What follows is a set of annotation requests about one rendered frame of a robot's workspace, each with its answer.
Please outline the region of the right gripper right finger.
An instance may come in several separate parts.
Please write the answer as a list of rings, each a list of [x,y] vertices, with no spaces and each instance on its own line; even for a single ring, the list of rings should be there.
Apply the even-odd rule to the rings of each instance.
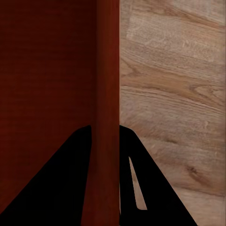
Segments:
[[[136,206],[132,160],[148,210]],[[120,125],[121,226],[197,226],[136,133]]]

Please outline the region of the storage box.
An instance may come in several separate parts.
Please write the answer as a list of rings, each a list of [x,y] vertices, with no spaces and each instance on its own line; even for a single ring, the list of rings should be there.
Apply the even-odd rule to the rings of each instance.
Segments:
[[[120,226],[119,0],[0,0],[0,214],[88,125],[80,226]]]

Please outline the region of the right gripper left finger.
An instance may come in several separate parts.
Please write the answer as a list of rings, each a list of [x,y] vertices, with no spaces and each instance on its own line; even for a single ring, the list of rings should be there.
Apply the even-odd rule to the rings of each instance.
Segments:
[[[74,131],[0,214],[0,226],[80,226],[91,126]]]

